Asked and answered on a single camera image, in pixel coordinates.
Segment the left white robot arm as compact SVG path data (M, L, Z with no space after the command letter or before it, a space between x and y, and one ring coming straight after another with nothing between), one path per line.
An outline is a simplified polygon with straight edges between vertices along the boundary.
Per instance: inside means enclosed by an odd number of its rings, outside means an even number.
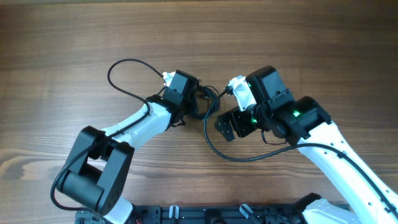
M102 130L82 129L52 190L81 204L106 223L137 223L135 206L122 197L134 152L172 126L182 125L196 103L199 81L181 70L164 73L162 95L147 98L124 121Z

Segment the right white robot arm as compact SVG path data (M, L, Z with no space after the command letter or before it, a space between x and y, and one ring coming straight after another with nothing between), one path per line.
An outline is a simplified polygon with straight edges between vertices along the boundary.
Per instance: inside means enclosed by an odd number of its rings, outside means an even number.
M307 223L397 223L397 194L354 152L313 98L295 100L274 67L235 77L224 92L238 102L215 121L215 128L228 142L256 130L271 131L310 159L353 209L327 207L323 198L311 195L301 208Z

